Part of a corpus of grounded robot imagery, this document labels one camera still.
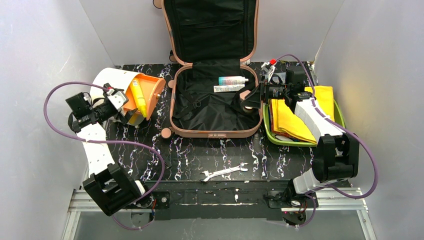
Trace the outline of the green plastic tray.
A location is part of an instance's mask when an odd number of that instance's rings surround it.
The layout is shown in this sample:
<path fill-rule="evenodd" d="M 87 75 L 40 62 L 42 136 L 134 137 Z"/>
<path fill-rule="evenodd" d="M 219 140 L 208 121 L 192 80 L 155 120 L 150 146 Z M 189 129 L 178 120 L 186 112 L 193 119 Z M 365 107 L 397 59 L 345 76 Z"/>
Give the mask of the green plastic tray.
<path fill-rule="evenodd" d="M 305 148 L 316 147 L 316 144 L 313 144 L 310 142 L 285 141 L 285 140 L 277 139 L 276 134 L 272 132 L 272 126 L 271 126 L 272 121 L 270 117 L 270 110 L 269 110 L 269 106 L 266 104 L 262 108 L 262 116 L 263 116 L 264 131 L 266 133 L 267 138 L 270 140 L 271 143 L 278 146 L 289 146 L 289 147 L 305 147 Z M 342 111 L 336 100 L 334 100 L 334 120 L 337 124 L 343 127 L 346 126 Z"/>

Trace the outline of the yellow snack packet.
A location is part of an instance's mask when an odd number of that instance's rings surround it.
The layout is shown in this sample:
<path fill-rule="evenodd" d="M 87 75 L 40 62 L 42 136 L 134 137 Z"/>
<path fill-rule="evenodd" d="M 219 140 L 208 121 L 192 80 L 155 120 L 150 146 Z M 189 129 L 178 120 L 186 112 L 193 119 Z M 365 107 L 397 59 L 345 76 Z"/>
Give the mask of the yellow snack packet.
<path fill-rule="evenodd" d="M 318 85 L 315 89 L 315 102 L 319 104 L 323 112 L 334 120 L 334 93 L 331 86 Z M 303 142 L 316 144 L 314 136 L 304 124 L 304 122 L 297 117 L 292 111 L 284 104 L 283 99 L 272 99 L 272 108 L 275 129 L 285 131 L 289 135 L 299 139 Z"/>

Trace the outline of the cream cylindrical drum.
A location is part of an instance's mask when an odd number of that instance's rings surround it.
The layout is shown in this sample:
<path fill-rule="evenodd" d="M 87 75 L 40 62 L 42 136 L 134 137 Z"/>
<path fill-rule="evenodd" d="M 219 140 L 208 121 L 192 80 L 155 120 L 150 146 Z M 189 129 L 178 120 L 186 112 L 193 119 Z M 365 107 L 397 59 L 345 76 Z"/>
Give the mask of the cream cylindrical drum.
<path fill-rule="evenodd" d="M 104 84 L 110 84 L 113 88 L 122 89 L 128 102 L 123 104 L 121 112 L 126 114 L 137 108 L 134 95 L 130 85 L 133 79 L 138 79 L 139 87 L 142 90 L 146 102 L 146 113 L 137 110 L 129 120 L 131 126 L 140 125 L 144 120 L 149 121 L 154 113 L 161 93 L 166 85 L 164 78 L 146 75 L 141 72 L 134 72 L 116 68 L 107 67 L 99 72 L 95 77 L 93 84 L 103 87 Z"/>

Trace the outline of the pink hard-shell suitcase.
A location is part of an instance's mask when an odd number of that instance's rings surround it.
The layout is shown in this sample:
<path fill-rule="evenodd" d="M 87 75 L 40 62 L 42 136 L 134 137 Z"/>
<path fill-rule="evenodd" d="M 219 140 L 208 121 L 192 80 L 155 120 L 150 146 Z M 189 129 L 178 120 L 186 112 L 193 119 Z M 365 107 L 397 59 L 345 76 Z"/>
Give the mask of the pink hard-shell suitcase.
<path fill-rule="evenodd" d="M 241 62 L 257 46 L 257 0 L 156 0 L 162 9 L 180 69 L 171 88 L 170 126 L 161 131 L 184 138 L 247 138 L 263 120 L 262 109 L 247 114 L 240 91 L 214 92 L 219 77 L 242 76 L 248 90 L 259 84 L 257 73 Z"/>

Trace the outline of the red snack packet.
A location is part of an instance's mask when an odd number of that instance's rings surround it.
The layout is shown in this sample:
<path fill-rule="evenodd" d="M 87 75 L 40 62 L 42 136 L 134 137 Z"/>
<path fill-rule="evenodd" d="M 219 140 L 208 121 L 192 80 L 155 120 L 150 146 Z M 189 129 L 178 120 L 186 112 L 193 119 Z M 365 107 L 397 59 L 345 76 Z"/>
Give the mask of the red snack packet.
<path fill-rule="evenodd" d="M 284 130 L 279 130 L 278 128 L 275 129 L 276 124 L 274 123 L 274 111 L 273 111 L 273 105 L 271 100 L 269 101 L 269 105 L 268 105 L 268 112 L 269 112 L 269 121 L 270 121 L 270 130 L 271 132 L 275 135 L 282 135 L 282 136 L 286 136 L 289 138 L 295 138 L 294 136 L 291 136 L 290 134 L 288 134 L 286 131 Z"/>

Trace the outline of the white printed garment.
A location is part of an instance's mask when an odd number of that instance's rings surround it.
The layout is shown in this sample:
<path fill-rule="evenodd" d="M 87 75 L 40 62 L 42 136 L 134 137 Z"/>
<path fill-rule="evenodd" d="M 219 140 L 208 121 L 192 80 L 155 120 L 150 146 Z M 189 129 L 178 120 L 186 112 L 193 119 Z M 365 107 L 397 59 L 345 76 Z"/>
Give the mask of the white printed garment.
<path fill-rule="evenodd" d="M 299 142 L 297 138 L 287 137 L 285 135 L 278 135 L 276 134 L 274 136 L 277 140 L 283 141 L 283 142 Z"/>

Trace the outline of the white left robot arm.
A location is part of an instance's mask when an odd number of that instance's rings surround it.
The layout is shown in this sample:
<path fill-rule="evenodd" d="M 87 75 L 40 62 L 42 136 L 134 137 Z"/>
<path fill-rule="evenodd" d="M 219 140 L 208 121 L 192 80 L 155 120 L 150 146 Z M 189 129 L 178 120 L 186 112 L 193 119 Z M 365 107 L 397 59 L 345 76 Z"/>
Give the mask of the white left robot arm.
<path fill-rule="evenodd" d="M 83 181 L 83 188 L 107 216 L 136 202 L 146 192 L 139 180 L 133 179 L 113 160 L 104 142 L 103 122 L 113 118 L 127 123 L 133 115 L 132 111 L 123 111 L 128 101 L 121 89 L 110 89 L 96 99 L 84 92 L 66 99 L 71 108 L 68 124 L 76 136 L 83 139 L 88 161 L 88 178 Z"/>

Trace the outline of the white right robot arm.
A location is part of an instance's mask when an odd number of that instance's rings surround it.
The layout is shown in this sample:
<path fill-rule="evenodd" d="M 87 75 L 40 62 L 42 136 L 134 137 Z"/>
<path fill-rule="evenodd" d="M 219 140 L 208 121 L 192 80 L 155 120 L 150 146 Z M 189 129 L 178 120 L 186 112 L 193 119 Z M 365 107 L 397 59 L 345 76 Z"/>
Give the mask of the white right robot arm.
<path fill-rule="evenodd" d="M 315 96 L 305 90 L 309 77 L 300 66 L 289 66 L 281 84 L 260 81 L 252 90 L 240 93 L 243 110 L 259 109 L 270 100 L 283 100 L 291 112 L 300 118 L 317 140 L 311 168 L 291 179 L 285 190 L 289 197 L 306 195 L 328 184 L 354 178 L 358 174 L 359 142 L 331 122 Z"/>

